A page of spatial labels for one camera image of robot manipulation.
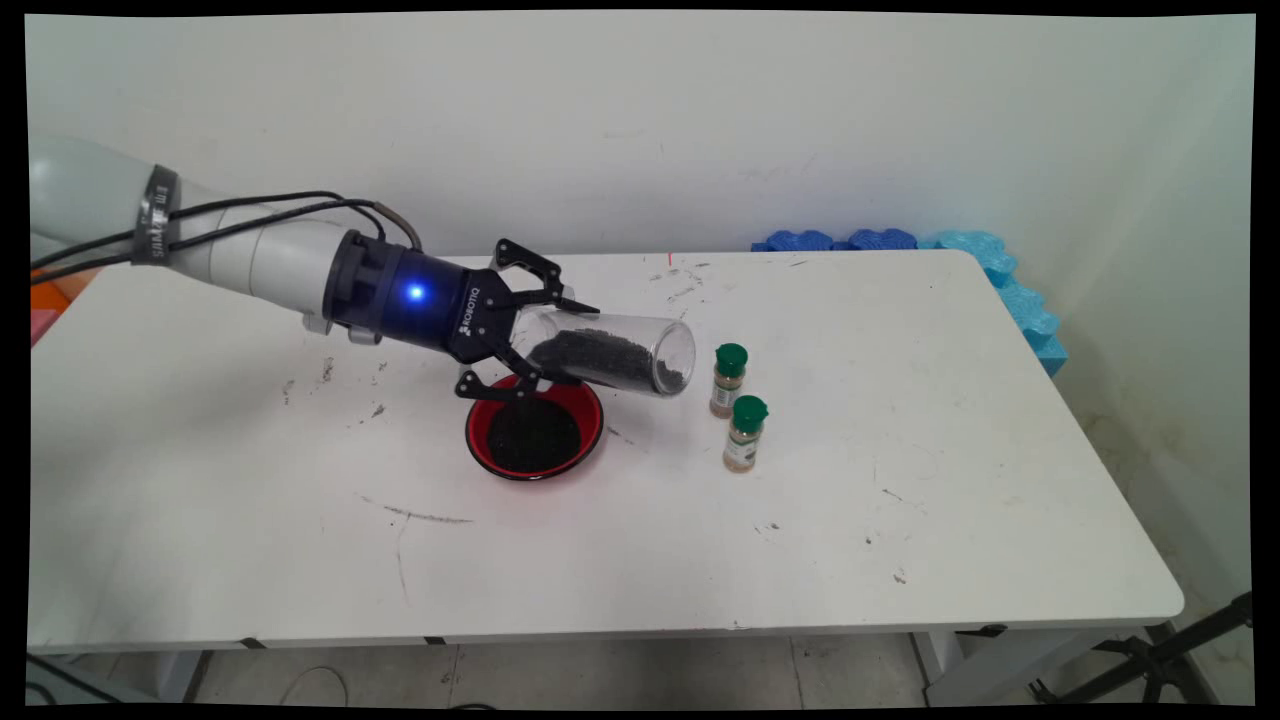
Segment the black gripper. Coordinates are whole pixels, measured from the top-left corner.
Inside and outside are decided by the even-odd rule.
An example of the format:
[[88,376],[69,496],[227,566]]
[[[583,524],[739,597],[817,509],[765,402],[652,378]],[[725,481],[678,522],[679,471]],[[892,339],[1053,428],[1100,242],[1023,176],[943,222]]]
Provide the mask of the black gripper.
[[[511,291],[497,272],[512,266],[536,277],[541,288]],[[515,241],[498,241],[492,269],[468,269],[351,231],[332,263],[323,315],[376,340],[396,340],[462,363],[454,383],[461,398],[509,404],[532,397],[543,383],[580,386],[577,377],[540,369],[512,348],[516,309],[600,310],[570,297],[557,263]],[[516,378],[511,387],[486,386],[474,372],[471,363],[489,357],[511,370]]]

